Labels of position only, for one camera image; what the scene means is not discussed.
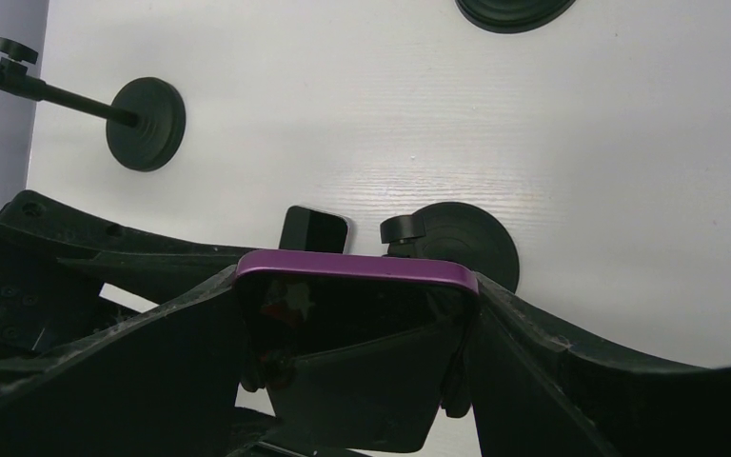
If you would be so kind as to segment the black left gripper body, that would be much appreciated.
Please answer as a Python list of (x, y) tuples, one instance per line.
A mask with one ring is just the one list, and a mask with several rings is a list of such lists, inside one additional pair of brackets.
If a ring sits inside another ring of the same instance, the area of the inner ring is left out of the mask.
[(0, 360), (34, 358), (136, 316), (103, 281), (0, 239)]

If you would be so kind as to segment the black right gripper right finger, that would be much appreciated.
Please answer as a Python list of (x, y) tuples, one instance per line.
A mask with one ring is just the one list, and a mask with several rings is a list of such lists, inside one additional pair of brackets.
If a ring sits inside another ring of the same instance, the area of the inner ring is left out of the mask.
[(464, 365), (485, 456), (731, 456), (731, 367), (606, 340), (479, 275)]

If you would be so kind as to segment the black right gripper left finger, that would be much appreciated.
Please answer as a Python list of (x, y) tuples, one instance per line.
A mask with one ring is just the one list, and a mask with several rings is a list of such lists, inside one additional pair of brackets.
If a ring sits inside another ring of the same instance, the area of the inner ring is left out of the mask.
[(0, 360), (0, 456), (237, 456), (247, 335), (234, 268), (35, 358)]

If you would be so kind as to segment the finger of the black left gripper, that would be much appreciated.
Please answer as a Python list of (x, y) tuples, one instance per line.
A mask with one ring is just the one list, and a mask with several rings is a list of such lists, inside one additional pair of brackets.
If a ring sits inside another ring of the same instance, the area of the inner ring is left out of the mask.
[(33, 190), (19, 192), (0, 211), (0, 241), (157, 304), (195, 288), (252, 251), (123, 226)]

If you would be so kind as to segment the purple cased phone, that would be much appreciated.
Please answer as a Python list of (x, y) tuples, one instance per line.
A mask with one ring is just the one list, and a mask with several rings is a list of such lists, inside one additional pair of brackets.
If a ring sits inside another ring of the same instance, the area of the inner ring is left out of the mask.
[(478, 295), (456, 263), (297, 250), (244, 255), (233, 286), (263, 364), (450, 326)]

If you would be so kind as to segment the black ball-joint phone stand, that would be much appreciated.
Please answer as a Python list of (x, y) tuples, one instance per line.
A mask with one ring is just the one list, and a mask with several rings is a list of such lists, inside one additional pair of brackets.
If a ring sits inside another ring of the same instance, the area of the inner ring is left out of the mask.
[[(516, 288), (520, 260), (504, 226), (460, 202), (386, 219), (380, 257), (447, 261)], [(265, 442), (284, 455), (421, 449), (439, 412), (470, 410), (464, 352), (477, 297), (456, 324), (411, 330), (355, 347), (263, 364), (252, 350), (243, 387), (265, 389), (281, 427)]]

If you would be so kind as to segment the black round-base phone stand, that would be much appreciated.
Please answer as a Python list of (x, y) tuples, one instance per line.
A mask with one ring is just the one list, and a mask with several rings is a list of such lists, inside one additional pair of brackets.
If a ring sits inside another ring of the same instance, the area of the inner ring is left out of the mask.
[(464, 18), (482, 30), (514, 34), (538, 29), (554, 21), (575, 0), (456, 0)]

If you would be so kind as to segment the silver-edged black phone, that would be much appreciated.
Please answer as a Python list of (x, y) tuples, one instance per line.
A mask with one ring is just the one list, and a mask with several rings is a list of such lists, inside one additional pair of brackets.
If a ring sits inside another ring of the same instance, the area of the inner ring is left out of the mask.
[(347, 253), (350, 230), (344, 216), (291, 206), (286, 210), (278, 249)]

